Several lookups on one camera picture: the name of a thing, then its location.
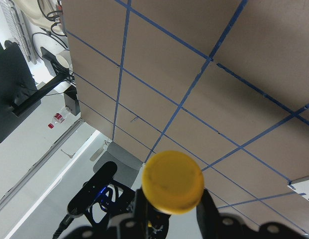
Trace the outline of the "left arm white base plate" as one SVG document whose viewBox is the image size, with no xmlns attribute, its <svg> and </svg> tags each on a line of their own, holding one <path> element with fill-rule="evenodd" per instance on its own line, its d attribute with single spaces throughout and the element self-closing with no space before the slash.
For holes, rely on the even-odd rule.
<svg viewBox="0 0 309 239">
<path fill-rule="evenodd" d="M 309 176 L 291 181 L 288 187 L 309 201 Z"/>
</svg>

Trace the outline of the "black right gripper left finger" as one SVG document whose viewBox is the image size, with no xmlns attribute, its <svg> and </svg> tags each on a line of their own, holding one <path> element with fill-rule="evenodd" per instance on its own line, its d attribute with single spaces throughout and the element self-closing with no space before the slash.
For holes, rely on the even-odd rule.
<svg viewBox="0 0 309 239">
<path fill-rule="evenodd" d="M 147 239 L 148 202 L 142 189 L 137 189 L 133 210 L 113 216 L 106 231 L 107 239 Z"/>
</svg>

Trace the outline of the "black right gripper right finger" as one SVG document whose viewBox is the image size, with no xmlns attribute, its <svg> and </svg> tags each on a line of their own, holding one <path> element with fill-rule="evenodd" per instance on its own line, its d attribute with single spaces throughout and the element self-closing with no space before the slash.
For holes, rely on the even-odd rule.
<svg viewBox="0 0 309 239">
<path fill-rule="evenodd" d="M 220 213 L 208 192 L 204 190 L 196 206 L 197 222 L 204 239 L 244 239 L 243 220 L 234 214 Z"/>
</svg>

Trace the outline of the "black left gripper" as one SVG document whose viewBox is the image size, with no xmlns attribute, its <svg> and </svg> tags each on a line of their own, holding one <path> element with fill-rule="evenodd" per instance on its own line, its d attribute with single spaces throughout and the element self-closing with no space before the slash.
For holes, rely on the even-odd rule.
<svg viewBox="0 0 309 239">
<path fill-rule="evenodd" d="M 165 239 L 169 230 L 169 215 L 158 211 L 150 212 L 148 217 L 137 221 L 133 213 L 106 217 L 103 225 L 81 226 L 67 234 L 68 239 Z"/>
</svg>

